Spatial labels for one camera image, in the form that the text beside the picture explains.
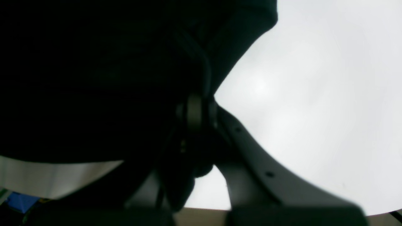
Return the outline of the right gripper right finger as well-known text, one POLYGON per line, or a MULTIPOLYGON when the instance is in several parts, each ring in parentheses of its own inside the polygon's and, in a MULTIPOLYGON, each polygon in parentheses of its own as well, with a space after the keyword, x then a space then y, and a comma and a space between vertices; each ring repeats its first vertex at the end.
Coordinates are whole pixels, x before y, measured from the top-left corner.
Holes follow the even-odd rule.
POLYGON ((270 156, 214 99, 208 102, 216 166, 231 210, 227 226, 367 226, 356 204, 297 176, 270 156))

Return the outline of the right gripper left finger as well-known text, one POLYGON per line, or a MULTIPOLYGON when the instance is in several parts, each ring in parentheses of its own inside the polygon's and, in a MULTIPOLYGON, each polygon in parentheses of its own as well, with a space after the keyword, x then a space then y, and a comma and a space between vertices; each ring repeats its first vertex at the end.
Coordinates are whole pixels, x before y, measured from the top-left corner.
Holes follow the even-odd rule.
POLYGON ((26 226, 174 226, 195 178, 203 175, 195 138, 203 124, 203 101, 190 96, 178 120, 148 159, 135 154, 96 182, 32 210, 26 226))

